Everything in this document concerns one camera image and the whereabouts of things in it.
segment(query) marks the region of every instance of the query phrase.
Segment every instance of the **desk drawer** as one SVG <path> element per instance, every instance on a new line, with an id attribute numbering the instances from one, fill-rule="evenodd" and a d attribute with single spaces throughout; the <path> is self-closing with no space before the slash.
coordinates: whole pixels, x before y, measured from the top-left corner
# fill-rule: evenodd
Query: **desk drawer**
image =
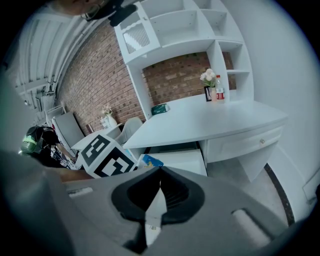
<path id="1" fill-rule="evenodd" d="M 277 142 L 283 127 L 266 127 L 208 140 L 206 162 L 212 163 L 239 157 Z"/>

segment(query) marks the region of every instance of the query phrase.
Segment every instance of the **blue package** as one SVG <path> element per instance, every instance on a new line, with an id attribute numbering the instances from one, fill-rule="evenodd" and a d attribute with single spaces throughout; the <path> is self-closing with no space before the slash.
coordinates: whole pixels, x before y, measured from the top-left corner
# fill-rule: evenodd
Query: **blue package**
<path id="1" fill-rule="evenodd" d="M 142 161 L 144 161 L 149 167 L 152 167 L 152 166 L 158 166 L 158 167 L 164 166 L 163 162 L 161 162 L 158 159 L 155 159 L 154 157 L 152 157 L 152 156 L 150 156 L 148 154 L 145 154 L 143 156 Z"/>

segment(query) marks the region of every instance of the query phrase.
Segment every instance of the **white wall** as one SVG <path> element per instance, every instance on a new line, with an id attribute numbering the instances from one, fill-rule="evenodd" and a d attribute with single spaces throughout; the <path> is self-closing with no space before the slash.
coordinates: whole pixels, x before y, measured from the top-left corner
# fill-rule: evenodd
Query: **white wall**
<path id="1" fill-rule="evenodd" d="M 303 186 L 320 167 L 320 67 L 302 31 L 278 5 L 222 0 L 250 55 L 254 99 L 284 111 L 288 124 L 268 163 L 295 219 L 308 214 Z"/>

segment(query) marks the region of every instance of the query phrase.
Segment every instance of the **gray floor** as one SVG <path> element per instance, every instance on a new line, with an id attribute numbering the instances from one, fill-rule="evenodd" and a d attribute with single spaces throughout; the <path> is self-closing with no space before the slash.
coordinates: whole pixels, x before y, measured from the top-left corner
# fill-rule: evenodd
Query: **gray floor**
<path id="1" fill-rule="evenodd" d="M 280 220 L 288 225 L 285 209 L 281 203 L 277 190 L 263 169 L 253 182 L 250 182 L 244 169 L 236 158 L 209 163 L 207 165 L 209 177 L 221 179 L 240 188 L 258 202 L 275 213 Z"/>

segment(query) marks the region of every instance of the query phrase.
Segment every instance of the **white bookshelf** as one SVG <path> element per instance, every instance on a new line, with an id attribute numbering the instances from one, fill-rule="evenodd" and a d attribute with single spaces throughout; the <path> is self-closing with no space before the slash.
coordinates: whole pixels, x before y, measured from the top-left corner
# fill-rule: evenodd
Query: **white bookshelf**
<path id="1" fill-rule="evenodd" d="M 145 0 L 137 11 L 115 27 L 125 64 L 145 118 L 151 103 L 143 100 L 147 88 L 141 69 L 177 56 L 207 52 L 211 68 L 221 76 L 225 103 L 253 101 L 253 76 L 241 32 L 220 0 Z M 229 52 L 233 69 L 227 69 L 223 52 Z M 236 90 L 229 90 L 228 75 Z"/>

